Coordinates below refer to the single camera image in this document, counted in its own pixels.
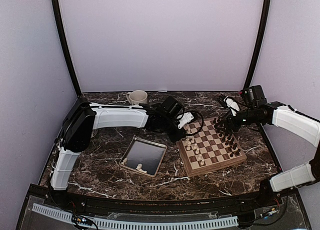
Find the white chess queen piece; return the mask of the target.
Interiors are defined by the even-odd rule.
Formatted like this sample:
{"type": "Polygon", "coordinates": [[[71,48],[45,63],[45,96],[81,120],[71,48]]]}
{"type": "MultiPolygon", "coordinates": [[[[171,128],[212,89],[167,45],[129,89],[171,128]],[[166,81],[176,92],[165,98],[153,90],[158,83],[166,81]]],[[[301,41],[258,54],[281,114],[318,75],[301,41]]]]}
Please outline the white chess queen piece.
{"type": "Polygon", "coordinates": [[[187,145],[191,145],[191,140],[190,140],[190,137],[189,137],[189,136],[187,136],[187,137],[185,138],[185,142],[186,142],[187,145]]]}

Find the white chess king piece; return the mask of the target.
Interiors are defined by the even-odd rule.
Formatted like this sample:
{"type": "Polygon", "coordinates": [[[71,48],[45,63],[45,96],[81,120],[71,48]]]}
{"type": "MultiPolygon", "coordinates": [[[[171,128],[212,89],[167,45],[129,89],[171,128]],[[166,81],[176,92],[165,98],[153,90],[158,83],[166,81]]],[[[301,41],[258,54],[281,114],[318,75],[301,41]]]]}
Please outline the white chess king piece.
{"type": "Polygon", "coordinates": [[[186,146],[187,151],[191,150],[191,145],[192,145],[192,144],[188,144],[188,145],[186,146]]]}

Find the wooden chessboard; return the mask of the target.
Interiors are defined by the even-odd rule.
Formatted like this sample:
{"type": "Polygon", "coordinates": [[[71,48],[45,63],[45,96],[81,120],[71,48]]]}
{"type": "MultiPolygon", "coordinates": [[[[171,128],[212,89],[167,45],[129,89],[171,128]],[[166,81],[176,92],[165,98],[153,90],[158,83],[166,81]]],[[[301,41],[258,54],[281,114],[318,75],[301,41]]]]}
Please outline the wooden chessboard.
{"type": "Polygon", "coordinates": [[[186,139],[182,139],[177,142],[177,147],[179,149],[182,162],[184,164],[186,173],[189,177],[197,176],[201,174],[206,174],[216,170],[220,170],[229,166],[233,166],[246,161],[247,156],[240,144],[235,138],[235,142],[238,143],[238,147],[241,149],[240,156],[230,158],[226,152],[225,145],[221,142],[218,134],[214,129],[213,124],[214,118],[207,118],[204,120],[203,128],[200,132],[198,129],[201,126],[200,121],[196,121],[185,125],[184,128],[187,133],[196,133],[194,136],[189,136],[195,139],[197,149],[199,149],[204,160],[204,165],[200,165],[200,161],[197,159],[196,150],[193,150],[193,145],[191,143],[191,150],[187,151],[186,139]]]}

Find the silver metal tray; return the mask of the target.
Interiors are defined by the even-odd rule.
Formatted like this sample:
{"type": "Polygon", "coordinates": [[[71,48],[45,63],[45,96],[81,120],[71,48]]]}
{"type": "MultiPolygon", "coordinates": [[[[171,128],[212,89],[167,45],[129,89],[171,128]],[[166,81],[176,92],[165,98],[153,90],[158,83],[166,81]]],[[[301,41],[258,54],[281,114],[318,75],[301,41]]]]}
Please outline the silver metal tray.
{"type": "Polygon", "coordinates": [[[132,170],[133,172],[149,177],[155,177],[165,156],[166,150],[167,146],[164,144],[148,141],[134,136],[125,154],[119,161],[119,165],[120,167],[125,168],[121,165],[121,162],[125,158],[132,159],[141,163],[143,170],[147,171],[147,173],[141,173],[132,170]]]}

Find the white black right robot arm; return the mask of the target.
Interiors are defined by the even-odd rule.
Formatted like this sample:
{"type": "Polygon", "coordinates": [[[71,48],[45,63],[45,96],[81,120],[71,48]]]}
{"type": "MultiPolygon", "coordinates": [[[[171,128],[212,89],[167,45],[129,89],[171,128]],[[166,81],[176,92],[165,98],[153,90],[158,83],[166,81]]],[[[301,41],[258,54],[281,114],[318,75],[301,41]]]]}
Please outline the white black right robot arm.
{"type": "Polygon", "coordinates": [[[255,202],[267,206],[277,194],[320,181],[320,122],[293,108],[291,105],[269,102],[260,85],[244,88],[239,92],[243,103],[231,96],[220,95],[217,101],[228,110],[214,125],[216,130],[231,135],[244,126],[257,124],[277,128],[278,133],[287,132],[308,142],[315,148],[311,160],[262,180],[255,202]]]}

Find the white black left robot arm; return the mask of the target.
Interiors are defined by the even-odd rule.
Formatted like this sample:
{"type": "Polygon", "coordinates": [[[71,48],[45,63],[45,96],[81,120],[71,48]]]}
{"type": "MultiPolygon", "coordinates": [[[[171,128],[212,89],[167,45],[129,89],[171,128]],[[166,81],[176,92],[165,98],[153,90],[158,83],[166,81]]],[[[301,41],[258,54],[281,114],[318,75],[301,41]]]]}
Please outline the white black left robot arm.
{"type": "Polygon", "coordinates": [[[47,181],[51,200],[60,208],[71,203],[67,192],[70,174],[80,153],[88,148],[93,131],[116,127],[141,128],[165,133],[175,143],[190,135],[184,126],[197,118],[203,119],[203,115],[196,110],[187,111],[172,96],[161,103],[136,100],[129,105],[106,105],[89,102],[85,97],[78,98],[55,140],[58,154],[47,181]]]}

